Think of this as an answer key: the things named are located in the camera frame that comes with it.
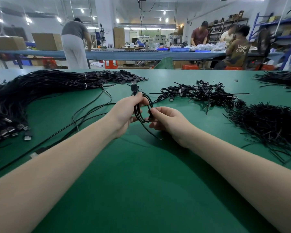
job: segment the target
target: shelving unit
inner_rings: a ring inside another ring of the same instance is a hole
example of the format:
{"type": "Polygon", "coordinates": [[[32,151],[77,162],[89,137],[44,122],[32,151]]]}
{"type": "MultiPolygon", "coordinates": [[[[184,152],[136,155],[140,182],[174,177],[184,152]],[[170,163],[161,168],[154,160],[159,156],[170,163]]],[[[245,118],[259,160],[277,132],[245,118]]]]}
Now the shelving unit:
{"type": "MultiPolygon", "coordinates": [[[[250,40],[254,40],[256,39],[256,37],[254,36],[261,28],[267,28],[267,27],[270,27],[270,26],[274,26],[274,25],[278,25],[279,23],[279,20],[276,20],[276,21],[273,21],[273,22],[262,22],[262,23],[257,23],[258,21],[258,18],[260,17],[272,17],[273,16],[273,13],[271,13],[270,15],[260,15],[260,13],[257,13],[257,16],[254,20],[254,23],[253,23],[253,27],[252,27],[252,30],[251,30],[251,33],[249,35],[249,41],[250,40]]],[[[284,19],[280,22],[280,24],[291,24],[291,18],[290,19],[284,19]]],[[[278,40],[284,40],[284,39],[291,39],[291,35],[287,35],[287,36],[278,36],[277,37],[278,40]]],[[[284,54],[284,61],[280,67],[279,70],[283,70],[283,68],[285,67],[287,61],[288,61],[288,58],[289,56],[291,55],[291,47],[290,49],[284,54]]]]}
{"type": "Polygon", "coordinates": [[[208,43],[218,43],[219,42],[219,40],[220,40],[220,38],[221,38],[221,35],[222,35],[222,33],[224,32],[224,31],[227,31],[228,29],[225,29],[225,30],[223,30],[223,28],[224,28],[224,26],[225,25],[229,25],[229,24],[233,24],[233,23],[236,23],[236,24],[238,24],[239,22],[241,22],[241,21],[246,21],[246,25],[248,24],[248,18],[242,18],[242,19],[234,19],[234,20],[228,20],[228,21],[225,21],[225,22],[221,22],[221,23],[215,23],[214,25],[212,25],[212,26],[209,26],[210,27],[210,31],[209,31],[209,40],[207,41],[208,43]],[[213,30],[215,29],[215,27],[217,27],[217,26],[220,26],[220,25],[222,25],[222,27],[221,27],[221,31],[215,31],[215,32],[213,32],[213,30]],[[215,41],[215,40],[213,40],[213,41],[211,41],[211,36],[212,35],[216,35],[216,34],[218,34],[218,36],[217,36],[217,40],[215,41]]]}

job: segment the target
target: green fabric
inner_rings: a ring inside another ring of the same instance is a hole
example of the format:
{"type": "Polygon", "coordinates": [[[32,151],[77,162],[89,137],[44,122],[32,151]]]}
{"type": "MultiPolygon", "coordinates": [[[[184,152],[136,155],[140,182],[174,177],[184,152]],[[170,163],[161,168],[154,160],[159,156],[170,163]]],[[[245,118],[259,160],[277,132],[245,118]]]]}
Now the green fabric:
{"type": "Polygon", "coordinates": [[[155,67],[154,70],[174,70],[173,58],[165,57],[163,58],[155,67]]]}
{"type": "MultiPolygon", "coordinates": [[[[31,71],[0,70],[0,75],[8,78],[31,71]]],[[[291,106],[291,93],[282,86],[259,88],[264,84],[251,79],[256,71],[199,70],[198,74],[196,70],[182,70],[181,74],[177,70],[130,71],[149,78],[138,83],[147,94],[159,93],[161,88],[175,85],[174,82],[194,85],[196,80],[203,79],[223,83],[229,93],[251,93],[238,95],[248,104],[263,101],[291,106]]],[[[131,95],[127,85],[118,84],[106,90],[112,95],[112,102],[131,95]]],[[[1,143],[0,146],[13,142],[0,149],[0,167],[71,123],[75,111],[100,92],[95,89],[65,93],[31,103],[28,118],[33,139],[25,142],[20,135],[1,143]]],[[[158,94],[149,96],[154,101],[158,94]]],[[[155,106],[178,109],[198,128],[237,147],[250,143],[245,140],[249,137],[241,134],[243,131],[224,117],[223,108],[211,107],[206,115],[203,104],[188,100],[176,97],[173,102],[164,100],[155,106]]],[[[108,101],[109,97],[103,93],[81,114],[108,101]]],[[[93,115],[107,112],[111,107],[105,106],[93,115]]],[[[87,121],[85,126],[97,119],[87,121]]],[[[43,147],[57,141],[69,130],[55,136],[43,147]]],[[[149,134],[139,122],[131,124],[126,134],[112,141],[95,158],[33,232],[277,232],[210,165],[177,145],[171,137],[155,130],[152,132],[163,141],[149,134]]],[[[253,144],[244,149],[278,163],[263,145],[253,144]]],[[[6,168],[0,176],[28,160],[29,155],[6,168]]],[[[291,162],[286,167],[291,169],[291,162]]]]}

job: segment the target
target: person in maroon shirt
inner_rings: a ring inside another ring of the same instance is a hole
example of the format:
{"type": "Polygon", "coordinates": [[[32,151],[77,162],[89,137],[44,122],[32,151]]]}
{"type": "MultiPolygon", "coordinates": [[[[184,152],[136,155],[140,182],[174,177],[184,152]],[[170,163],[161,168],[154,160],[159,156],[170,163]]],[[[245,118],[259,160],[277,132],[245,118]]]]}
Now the person in maroon shirt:
{"type": "Polygon", "coordinates": [[[197,46],[198,44],[206,44],[208,36],[208,22],[204,21],[200,27],[192,32],[191,44],[197,46]]]}

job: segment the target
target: person in gray shirt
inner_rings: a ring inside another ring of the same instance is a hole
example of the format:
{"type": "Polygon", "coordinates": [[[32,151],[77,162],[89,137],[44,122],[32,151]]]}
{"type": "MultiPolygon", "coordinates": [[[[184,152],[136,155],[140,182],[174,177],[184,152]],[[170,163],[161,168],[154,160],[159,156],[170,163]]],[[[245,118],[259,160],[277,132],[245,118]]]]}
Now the person in gray shirt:
{"type": "Polygon", "coordinates": [[[92,41],[87,28],[79,18],[69,21],[61,32],[61,41],[69,69],[88,69],[83,39],[86,39],[87,50],[91,51],[92,41]]]}

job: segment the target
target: white pants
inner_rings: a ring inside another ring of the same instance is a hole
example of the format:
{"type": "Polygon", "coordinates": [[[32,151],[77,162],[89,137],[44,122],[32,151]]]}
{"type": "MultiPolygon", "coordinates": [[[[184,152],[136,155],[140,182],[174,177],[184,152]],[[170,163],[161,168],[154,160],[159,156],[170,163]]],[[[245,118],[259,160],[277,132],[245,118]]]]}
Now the white pants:
{"type": "Polygon", "coordinates": [[[63,44],[68,68],[70,70],[88,69],[82,39],[72,34],[66,34],[61,36],[61,42],[63,44]]]}

